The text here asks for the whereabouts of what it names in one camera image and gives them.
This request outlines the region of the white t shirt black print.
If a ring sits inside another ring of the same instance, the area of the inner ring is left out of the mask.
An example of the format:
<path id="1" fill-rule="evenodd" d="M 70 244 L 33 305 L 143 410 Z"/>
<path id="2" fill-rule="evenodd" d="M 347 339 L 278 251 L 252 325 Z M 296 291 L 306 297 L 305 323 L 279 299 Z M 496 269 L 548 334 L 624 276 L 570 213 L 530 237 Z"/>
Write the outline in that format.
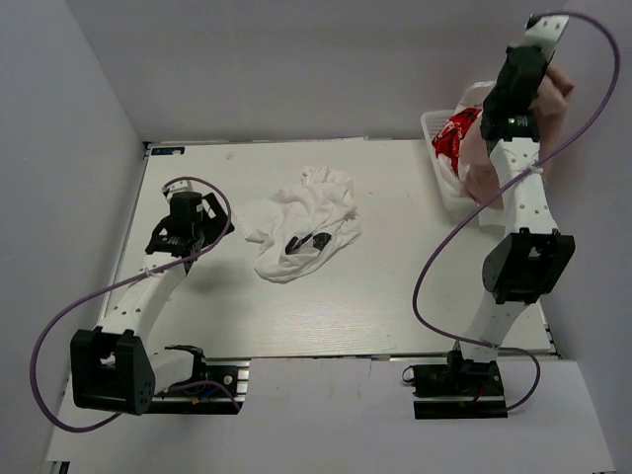
<path id="1" fill-rule="evenodd" d="M 295 184 L 232 214 L 244 239 L 259 246 L 255 273 L 272 283 L 316 272 L 361 235 L 352 177 L 325 165 L 305 167 Z"/>

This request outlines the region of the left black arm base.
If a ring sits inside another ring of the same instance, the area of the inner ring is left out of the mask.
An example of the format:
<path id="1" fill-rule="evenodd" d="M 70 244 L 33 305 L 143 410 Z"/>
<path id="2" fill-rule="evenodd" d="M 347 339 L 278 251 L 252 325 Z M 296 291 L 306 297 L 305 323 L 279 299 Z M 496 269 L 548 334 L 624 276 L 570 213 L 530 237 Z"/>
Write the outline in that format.
<path id="1" fill-rule="evenodd" d="M 159 391 L 148 414 L 237 415 L 245 402 L 250 363 L 208 360 L 201 378 L 192 377 Z"/>

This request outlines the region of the pink t shirt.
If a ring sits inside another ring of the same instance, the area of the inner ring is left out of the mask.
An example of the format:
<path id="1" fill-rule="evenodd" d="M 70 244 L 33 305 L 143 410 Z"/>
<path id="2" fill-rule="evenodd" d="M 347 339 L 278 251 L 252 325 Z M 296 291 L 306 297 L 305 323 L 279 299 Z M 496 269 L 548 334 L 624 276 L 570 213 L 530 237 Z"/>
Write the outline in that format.
<path id="1" fill-rule="evenodd" d="M 537 91 L 537 97 L 529 106 L 527 125 L 512 125 L 506 141 L 517 138 L 536 138 L 540 158 L 549 156 L 561 143 L 563 122 L 569 109 L 575 84 L 568 74 L 554 64 L 549 64 Z M 498 174 L 493 166 L 487 141 L 481 134 L 482 112 L 475 119 L 459 145 L 458 173 L 464 192 L 481 204 L 500 188 Z"/>

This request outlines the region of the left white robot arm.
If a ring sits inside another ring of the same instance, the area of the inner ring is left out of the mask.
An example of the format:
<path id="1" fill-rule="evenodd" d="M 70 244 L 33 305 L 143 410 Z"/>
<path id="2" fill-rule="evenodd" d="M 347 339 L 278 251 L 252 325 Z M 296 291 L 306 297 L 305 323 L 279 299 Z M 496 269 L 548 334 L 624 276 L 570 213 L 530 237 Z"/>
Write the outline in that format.
<path id="1" fill-rule="evenodd" d="M 202 349 L 172 345 L 149 353 L 147 340 L 192 256 L 233 231 L 214 194 L 174 192 L 153 229 L 139 279 L 92 330 L 70 342 L 73 401 L 79 408 L 142 415 L 157 395 L 191 390 L 208 379 Z"/>

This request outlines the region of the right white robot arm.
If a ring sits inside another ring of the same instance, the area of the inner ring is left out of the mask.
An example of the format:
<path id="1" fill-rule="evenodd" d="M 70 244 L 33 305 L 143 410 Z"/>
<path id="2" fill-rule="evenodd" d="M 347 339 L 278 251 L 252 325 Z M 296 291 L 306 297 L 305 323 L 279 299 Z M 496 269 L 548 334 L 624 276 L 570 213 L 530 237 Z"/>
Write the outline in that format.
<path id="1" fill-rule="evenodd" d="M 487 376 L 516 318 L 549 293 L 575 251 L 548 208 L 538 170 L 540 133 L 529 106 L 547 60 L 535 45 L 510 46 L 483 103 L 481 135 L 503 193 L 504 239 L 486 257 L 480 306 L 462 342 L 460 372 Z"/>

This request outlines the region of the white t shirt red print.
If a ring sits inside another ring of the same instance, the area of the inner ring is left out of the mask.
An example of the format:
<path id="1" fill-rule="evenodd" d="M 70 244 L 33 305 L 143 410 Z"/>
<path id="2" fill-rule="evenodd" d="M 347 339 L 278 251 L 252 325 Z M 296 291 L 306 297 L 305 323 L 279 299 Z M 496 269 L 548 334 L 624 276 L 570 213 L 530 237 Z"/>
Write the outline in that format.
<path id="1" fill-rule="evenodd" d="M 468 189 L 475 148 L 466 137 L 480 124 L 481 115 L 481 107 L 458 108 L 431 141 L 439 177 L 453 196 L 475 199 Z"/>

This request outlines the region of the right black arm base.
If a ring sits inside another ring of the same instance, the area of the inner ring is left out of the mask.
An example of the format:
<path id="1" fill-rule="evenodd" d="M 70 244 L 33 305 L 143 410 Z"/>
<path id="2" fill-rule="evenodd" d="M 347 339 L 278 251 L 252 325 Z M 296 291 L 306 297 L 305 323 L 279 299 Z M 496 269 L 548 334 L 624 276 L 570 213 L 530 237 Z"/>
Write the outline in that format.
<path id="1" fill-rule="evenodd" d="M 402 381 L 413 387 L 416 420 L 484 420 L 508 416 L 498 365 L 486 375 L 452 370 L 448 363 L 409 365 Z"/>

